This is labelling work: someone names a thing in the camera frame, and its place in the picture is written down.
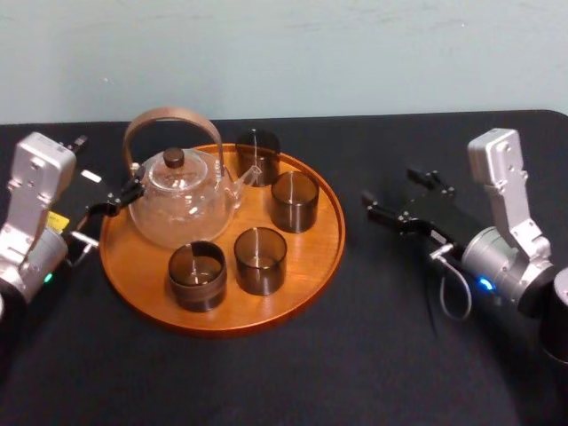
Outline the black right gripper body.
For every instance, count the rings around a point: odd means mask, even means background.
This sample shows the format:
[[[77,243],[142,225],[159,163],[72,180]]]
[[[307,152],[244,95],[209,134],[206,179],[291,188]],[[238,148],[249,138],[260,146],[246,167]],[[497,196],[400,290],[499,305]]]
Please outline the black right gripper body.
[[[400,211],[402,231],[419,233],[441,245],[451,243],[451,254],[461,261],[466,248],[478,235],[478,221],[460,210],[450,196],[423,193],[409,201]]]

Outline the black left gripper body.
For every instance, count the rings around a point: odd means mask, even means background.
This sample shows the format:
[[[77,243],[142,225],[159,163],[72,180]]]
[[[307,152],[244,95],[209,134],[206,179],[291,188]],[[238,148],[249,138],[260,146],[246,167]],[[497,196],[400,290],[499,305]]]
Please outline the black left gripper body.
[[[88,170],[76,170],[70,185],[50,207],[48,226],[68,242],[72,232],[81,231],[95,216],[112,216],[114,198],[106,182],[91,177]]]

